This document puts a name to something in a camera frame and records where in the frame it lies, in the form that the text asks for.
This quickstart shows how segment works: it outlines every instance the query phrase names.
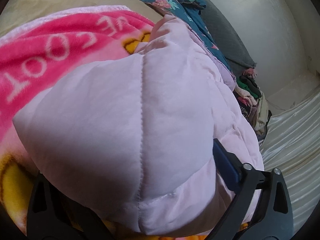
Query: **white curtain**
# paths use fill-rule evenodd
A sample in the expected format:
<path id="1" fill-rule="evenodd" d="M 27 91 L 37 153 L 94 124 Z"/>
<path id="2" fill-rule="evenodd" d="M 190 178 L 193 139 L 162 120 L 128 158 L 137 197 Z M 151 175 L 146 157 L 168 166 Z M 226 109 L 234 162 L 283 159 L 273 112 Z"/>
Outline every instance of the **white curtain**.
<path id="1" fill-rule="evenodd" d="M 273 116 L 260 148 L 266 171 L 280 168 L 297 232 L 320 199 L 320 91 Z"/>

